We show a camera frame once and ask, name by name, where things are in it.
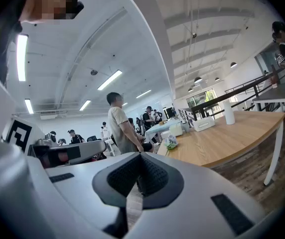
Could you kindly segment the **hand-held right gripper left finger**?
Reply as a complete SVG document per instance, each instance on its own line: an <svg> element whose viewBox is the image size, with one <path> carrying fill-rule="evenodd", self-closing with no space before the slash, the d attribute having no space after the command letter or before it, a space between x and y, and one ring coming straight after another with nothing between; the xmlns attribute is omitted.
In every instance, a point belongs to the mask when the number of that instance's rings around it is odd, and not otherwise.
<svg viewBox="0 0 285 239"><path fill-rule="evenodd" d="M128 229L126 197L108 183L116 169L131 168L140 154L127 153L102 161L44 169L39 159L28 167L44 217L37 239L141 239L139 223Z"/></svg>

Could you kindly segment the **white tissue box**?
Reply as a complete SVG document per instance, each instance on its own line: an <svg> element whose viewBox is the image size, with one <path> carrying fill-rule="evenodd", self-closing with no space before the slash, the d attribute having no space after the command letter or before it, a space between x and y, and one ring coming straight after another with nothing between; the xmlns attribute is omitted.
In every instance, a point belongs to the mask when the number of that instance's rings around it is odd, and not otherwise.
<svg viewBox="0 0 285 239"><path fill-rule="evenodd" d="M206 130L215 125L215 121L212 117L205 117L200 120L193 121L193 126L196 132Z"/></svg>

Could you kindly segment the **white table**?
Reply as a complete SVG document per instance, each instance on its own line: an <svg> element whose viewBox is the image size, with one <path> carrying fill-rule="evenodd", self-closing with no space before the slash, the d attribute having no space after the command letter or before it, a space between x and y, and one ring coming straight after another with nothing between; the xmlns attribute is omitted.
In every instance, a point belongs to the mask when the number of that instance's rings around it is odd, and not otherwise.
<svg viewBox="0 0 285 239"><path fill-rule="evenodd" d="M155 137L156 134L158 134L158 136L161 138L161 133L163 131L167 131L169 130L170 126L180 123L180 120L178 119L174 119L174 120L168 120L166 123L162 124L162 125L154 125L152 126L150 129L148 129L145 132L145 139L147 142L152 143L152 138Z"/></svg>

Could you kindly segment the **large glass window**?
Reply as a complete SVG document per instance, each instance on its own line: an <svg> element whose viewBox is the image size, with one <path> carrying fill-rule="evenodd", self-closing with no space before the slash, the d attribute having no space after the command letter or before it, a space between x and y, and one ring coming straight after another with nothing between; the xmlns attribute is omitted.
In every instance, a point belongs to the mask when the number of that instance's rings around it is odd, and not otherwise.
<svg viewBox="0 0 285 239"><path fill-rule="evenodd" d="M200 105L202 103L208 102L210 100L215 99L217 96L215 94L215 91L213 89L210 89L208 91L202 92L200 94L197 94L195 96L192 96L190 98L187 98L187 104L190 108L195 107L197 105Z"/></svg>

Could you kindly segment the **white vase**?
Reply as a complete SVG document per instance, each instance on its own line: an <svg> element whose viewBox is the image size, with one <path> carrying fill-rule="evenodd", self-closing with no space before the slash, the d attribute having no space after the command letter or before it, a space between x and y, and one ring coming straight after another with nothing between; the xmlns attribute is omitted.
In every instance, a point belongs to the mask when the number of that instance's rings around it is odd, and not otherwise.
<svg viewBox="0 0 285 239"><path fill-rule="evenodd" d="M228 100L224 101L224 113L227 125L232 125L235 123L234 113L231 104Z"/></svg>

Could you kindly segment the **wooden table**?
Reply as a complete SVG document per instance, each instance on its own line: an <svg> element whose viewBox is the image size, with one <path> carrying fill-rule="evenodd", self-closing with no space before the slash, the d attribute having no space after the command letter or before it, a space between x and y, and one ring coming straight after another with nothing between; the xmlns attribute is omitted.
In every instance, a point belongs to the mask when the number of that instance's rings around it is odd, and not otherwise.
<svg viewBox="0 0 285 239"><path fill-rule="evenodd" d="M280 156L284 118L283 112L235 111L235 123L228 125L224 117L206 130L191 130L177 137L178 145L168 150L161 143L158 154L198 166L213 168L239 158L260 145L273 133L275 148L264 185L271 182Z"/></svg>

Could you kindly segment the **person's black shirt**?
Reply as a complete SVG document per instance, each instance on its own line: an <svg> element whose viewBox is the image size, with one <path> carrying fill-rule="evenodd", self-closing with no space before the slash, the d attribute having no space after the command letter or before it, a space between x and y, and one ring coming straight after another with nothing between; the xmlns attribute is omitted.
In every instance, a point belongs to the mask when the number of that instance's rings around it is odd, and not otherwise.
<svg viewBox="0 0 285 239"><path fill-rule="evenodd" d="M19 20L26 0L10 0L0 12L0 82L5 85L8 73L8 47L22 32Z"/></svg>

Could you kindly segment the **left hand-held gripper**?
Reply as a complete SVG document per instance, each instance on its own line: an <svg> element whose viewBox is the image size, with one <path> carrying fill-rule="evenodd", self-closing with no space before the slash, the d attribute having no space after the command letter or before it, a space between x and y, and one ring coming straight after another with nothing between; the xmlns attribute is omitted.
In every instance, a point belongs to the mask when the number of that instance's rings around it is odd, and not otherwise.
<svg viewBox="0 0 285 239"><path fill-rule="evenodd" d="M5 142L17 145L25 156L29 147L40 139L45 139L45 133L34 123L12 116L5 127ZM102 140L83 142L49 148L42 157L43 167L57 167L91 162L97 154L106 150Z"/></svg>

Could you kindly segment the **black metal railing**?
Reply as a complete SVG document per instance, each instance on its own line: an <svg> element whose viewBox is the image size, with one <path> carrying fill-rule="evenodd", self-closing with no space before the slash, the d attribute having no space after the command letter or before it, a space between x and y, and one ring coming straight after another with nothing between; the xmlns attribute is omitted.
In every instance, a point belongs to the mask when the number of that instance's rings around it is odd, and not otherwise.
<svg viewBox="0 0 285 239"><path fill-rule="evenodd" d="M285 79L285 69L277 69L279 80ZM224 112L223 102L228 100L232 108L239 108L248 111L253 109L253 99L262 95L272 88L270 77L272 73L261 76L228 89L225 94L216 97L213 100L202 103L192 108L179 109L179 115L183 122L191 123L193 121L211 116L218 118Z"/></svg>

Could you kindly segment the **cream storage box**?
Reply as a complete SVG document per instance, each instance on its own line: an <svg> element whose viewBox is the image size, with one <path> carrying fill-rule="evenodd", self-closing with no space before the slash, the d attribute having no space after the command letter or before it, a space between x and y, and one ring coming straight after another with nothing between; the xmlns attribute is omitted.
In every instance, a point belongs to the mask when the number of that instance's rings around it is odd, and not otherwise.
<svg viewBox="0 0 285 239"><path fill-rule="evenodd" d="M183 135L181 123L173 124L169 127L170 134L177 137Z"/></svg>

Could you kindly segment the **blue flowers bouquet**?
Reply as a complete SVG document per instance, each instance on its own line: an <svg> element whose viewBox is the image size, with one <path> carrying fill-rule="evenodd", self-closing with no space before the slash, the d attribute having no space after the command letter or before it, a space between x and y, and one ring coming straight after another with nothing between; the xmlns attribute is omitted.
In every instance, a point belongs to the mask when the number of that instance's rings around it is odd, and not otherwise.
<svg viewBox="0 0 285 239"><path fill-rule="evenodd" d="M164 139L164 146L167 150L173 150L178 146L178 141L176 137L172 134L169 134L169 136Z"/></svg>

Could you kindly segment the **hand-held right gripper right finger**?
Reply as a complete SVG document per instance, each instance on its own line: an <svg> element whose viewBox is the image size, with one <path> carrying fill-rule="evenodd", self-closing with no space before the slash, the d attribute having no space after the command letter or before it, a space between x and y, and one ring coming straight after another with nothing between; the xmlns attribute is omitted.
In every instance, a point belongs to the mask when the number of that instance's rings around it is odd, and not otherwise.
<svg viewBox="0 0 285 239"><path fill-rule="evenodd" d="M158 154L154 158L176 168L184 179L181 194L167 207L144 210L129 239L262 239L280 215L267 214L250 195L215 171ZM212 197L225 195L252 222L238 235Z"/></svg>

